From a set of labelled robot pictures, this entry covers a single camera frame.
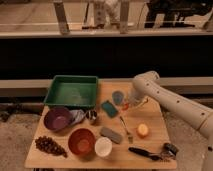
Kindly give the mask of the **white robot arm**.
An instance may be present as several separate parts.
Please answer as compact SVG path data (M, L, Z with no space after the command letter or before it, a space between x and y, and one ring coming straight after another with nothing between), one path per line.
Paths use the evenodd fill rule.
M207 138L201 171L213 171L213 109L163 88L158 84L159 80L160 76L156 71L136 75L129 91L130 104L137 106L146 97L153 98Z

